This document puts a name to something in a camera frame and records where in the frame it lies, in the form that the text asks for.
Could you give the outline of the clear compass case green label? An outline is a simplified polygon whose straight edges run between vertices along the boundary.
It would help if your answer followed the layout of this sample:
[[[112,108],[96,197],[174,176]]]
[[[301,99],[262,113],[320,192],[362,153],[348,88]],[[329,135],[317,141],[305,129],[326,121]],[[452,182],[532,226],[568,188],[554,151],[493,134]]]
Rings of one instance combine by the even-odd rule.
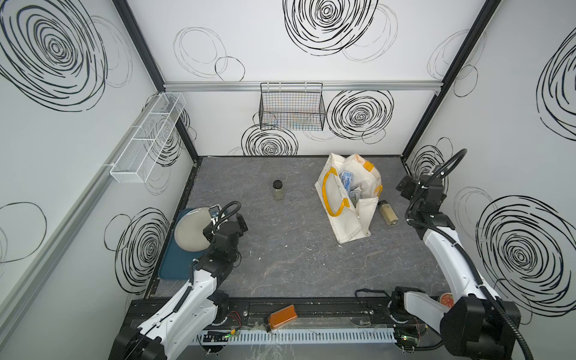
[[[349,198],[352,201],[354,207],[357,206],[359,200],[362,198],[362,192],[363,190],[361,185],[358,185],[349,192]]]

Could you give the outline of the cream canvas bag yellow handles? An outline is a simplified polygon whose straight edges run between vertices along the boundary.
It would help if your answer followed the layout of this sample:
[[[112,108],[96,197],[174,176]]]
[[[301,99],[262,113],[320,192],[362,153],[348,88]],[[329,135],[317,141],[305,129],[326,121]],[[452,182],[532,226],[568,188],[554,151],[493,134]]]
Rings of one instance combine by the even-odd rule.
[[[362,196],[356,207],[340,180],[340,174],[344,170],[354,174],[352,189],[362,186]],[[339,244],[371,235],[369,226],[383,191],[380,172],[372,162],[359,154],[343,157],[331,153],[314,187]]]

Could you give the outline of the large blue mifly compass case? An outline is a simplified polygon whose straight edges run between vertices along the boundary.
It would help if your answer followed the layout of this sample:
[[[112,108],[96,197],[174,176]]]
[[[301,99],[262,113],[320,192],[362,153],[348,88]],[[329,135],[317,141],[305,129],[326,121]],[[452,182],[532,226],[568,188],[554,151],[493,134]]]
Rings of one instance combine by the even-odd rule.
[[[354,174],[349,170],[344,170],[340,173],[340,181],[346,192],[349,193],[353,189]]]

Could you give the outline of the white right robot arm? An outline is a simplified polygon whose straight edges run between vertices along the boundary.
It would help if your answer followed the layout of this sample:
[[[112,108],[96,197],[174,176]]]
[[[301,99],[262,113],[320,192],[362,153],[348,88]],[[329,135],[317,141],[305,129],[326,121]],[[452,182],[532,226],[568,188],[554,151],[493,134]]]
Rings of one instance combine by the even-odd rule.
[[[438,262],[454,304],[444,305],[420,289],[398,286],[388,304],[390,316],[398,322],[421,320],[439,334],[453,356],[510,359],[523,340],[521,313],[487,284],[461,245],[452,220],[440,211],[446,197],[442,180],[407,175],[397,190],[409,200],[406,221]]]

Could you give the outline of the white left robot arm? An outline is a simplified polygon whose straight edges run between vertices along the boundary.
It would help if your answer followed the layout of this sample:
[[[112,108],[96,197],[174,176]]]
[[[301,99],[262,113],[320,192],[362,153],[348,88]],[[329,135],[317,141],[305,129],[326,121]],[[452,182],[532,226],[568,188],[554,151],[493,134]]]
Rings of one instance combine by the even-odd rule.
[[[204,229],[209,246],[190,264],[187,282],[138,327],[122,327],[110,359],[177,359],[202,330],[227,319],[229,296],[219,286],[240,261],[239,239],[248,231],[241,214],[231,216],[220,216]]]

